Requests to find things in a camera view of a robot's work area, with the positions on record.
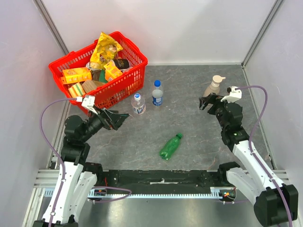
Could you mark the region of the green plastic bottle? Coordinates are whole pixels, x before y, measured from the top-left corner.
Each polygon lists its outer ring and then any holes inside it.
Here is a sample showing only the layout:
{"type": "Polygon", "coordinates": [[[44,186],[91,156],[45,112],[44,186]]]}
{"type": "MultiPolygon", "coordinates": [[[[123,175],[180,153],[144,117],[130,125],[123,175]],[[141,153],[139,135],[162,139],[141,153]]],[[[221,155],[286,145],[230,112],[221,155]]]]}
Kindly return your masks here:
{"type": "Polygon", "coordinates": [[[169,160],[178,149],[182,137],[183,135],[181,133],[178,133],[170,140],[168,140],[164,147],[160,150],[159,156],[164,160],[169,160]]]}

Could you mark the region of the clear Pocari Sweat bottle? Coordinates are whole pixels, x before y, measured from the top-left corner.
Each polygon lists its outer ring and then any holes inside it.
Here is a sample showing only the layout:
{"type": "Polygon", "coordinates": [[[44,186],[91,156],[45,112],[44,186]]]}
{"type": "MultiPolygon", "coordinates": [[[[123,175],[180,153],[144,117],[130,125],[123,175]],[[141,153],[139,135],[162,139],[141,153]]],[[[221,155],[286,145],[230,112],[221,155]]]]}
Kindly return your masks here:
{"type": "Polygon", "coordinates": [[[134,94],[131,105],[136,114],[141,115],[146,110],[145,99],[139,93],[134,94]]]}

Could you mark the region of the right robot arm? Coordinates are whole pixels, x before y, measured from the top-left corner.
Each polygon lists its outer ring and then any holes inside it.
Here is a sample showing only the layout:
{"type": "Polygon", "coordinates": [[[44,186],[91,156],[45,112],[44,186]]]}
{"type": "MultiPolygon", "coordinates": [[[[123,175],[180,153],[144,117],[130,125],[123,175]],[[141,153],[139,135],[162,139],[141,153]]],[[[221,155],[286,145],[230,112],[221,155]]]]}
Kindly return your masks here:
{"type": "Polygon", "coordinates": [[[298,218],[298,190],[285,184],[265,163],[250,142],[242,126],[242,107],[229,103],[226,97],[211,93],[199,98],[199,108],[214,115],[221,127],[223,143],[242,162],[244,171],[236,163],[219,166],[217,181],[222,186],[234,185],[253,205],[254,213],[263,227],[282,223],[292,225],[298,218]]]}

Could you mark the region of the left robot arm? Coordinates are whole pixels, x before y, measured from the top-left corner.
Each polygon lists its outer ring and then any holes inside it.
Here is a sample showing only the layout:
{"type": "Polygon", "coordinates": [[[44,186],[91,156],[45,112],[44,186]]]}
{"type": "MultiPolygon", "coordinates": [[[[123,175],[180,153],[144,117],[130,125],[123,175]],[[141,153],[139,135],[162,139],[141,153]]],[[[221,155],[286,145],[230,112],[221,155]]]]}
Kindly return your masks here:
{"type": "Polygon", "coordinates": [[[58,180],[42,220],[33,223],[35,227],[78,226],[89,192],[104,180],[102,165],[86,161],[90,150],[87,141],[102,128],[118,130],[128,117],[127,113],[103,108],[91,113],[86,120],[78,115],[65,120],[58,180]]]}

